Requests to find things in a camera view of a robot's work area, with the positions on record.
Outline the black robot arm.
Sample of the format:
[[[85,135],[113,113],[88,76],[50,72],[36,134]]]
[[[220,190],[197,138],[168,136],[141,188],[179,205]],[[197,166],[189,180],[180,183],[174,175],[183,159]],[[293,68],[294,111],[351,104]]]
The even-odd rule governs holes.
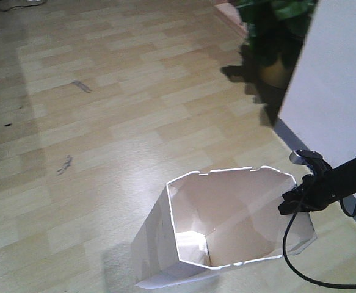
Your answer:
[[[356,193],[356,157],[332,168],[321,154],[310,150],[294,150],[289,156],[293,164],[306,165],[311,174],[302,183],[285,192],[278,210],[281,215],[295,212],[322,211],[328,205]]]

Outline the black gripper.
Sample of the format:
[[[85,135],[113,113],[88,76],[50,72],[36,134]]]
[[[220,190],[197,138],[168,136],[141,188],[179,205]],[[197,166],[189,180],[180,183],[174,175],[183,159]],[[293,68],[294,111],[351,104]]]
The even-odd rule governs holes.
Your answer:
[[[282,195],[284,201],[278,206],[281,215],[322,211],[336,202],[336,196],[326,185],[324,176],[326,172],[332,170],[331,166],[323,158],[308,161],[304,165],[313,173],[303,176],[299,186]]]

